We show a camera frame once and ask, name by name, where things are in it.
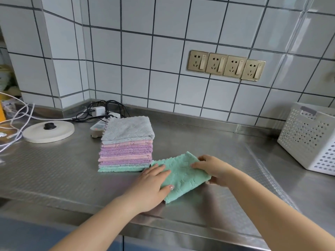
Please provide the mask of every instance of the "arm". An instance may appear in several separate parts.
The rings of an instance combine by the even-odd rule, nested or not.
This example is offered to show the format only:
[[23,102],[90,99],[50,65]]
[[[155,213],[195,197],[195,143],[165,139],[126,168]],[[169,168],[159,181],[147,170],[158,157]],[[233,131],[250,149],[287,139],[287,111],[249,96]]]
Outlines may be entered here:
[[253,178],[213,156],[203,155],[199,160],[192,167],[212,175],[210,183],[230,189],[271,250],[334,250],[332,235]]
[[170,174],[165,166],[154,165],[143,171],[134,184],[97,214],[57,243],[50,251],[107,250],[124,226],[137,214],[156,207],[173,186],[161,188]]

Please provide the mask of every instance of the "countertop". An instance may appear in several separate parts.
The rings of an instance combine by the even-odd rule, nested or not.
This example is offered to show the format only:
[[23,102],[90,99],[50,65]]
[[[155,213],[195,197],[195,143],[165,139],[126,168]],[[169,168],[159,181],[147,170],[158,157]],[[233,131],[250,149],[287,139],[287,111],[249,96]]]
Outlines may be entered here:
[[[150,120],[155,132],[154,160],[186,151],[216,156],[248,173],[335,236],[335,178],[305,170],[276,139],[199,127],[192,125],[192,119],[189,124]],[[121,195],[139,173],[97,172],[101,141],[90,137],[94,123],[75,123],[75,133],[58,142],[21,140],[8,148],[0,155],[5,161],[0,164],[0,197],[45,208],[41,211],[75,212],[86,219]],[[230,191],[206,184],[138,215],[121,233],[194,250],[268,250]]]

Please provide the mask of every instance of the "person's left hand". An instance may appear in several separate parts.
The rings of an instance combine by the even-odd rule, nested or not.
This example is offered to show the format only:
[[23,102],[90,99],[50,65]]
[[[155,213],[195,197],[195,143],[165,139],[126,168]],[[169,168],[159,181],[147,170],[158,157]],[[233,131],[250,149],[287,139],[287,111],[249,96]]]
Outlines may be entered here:
[[134,206],[137,214],[153,209],[173,190],[173,185],[161,189],[162,183],[171,173],[171,170],[163,172],[164,169],[165,165],[158,166],[158,164],[145,169],[122,195]]

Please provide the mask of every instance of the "perforated basket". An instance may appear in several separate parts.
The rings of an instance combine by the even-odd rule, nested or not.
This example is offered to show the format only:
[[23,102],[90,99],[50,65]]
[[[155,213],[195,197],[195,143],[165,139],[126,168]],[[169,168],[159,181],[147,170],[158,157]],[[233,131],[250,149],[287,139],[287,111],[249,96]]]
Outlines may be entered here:
[[335,175],[335,109],[295,103],[278,143],[304,168]]

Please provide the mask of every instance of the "gray cloth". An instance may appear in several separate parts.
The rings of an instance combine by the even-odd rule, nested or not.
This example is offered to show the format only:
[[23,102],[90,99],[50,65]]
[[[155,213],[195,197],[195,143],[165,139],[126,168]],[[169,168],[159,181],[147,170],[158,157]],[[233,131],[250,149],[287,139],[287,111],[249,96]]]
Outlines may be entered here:
[[123,143],[128,141],[153,140],[155,134],[152,130],[149,117],[136,116],[129,118],[109,118],[102,141],[117,141]]

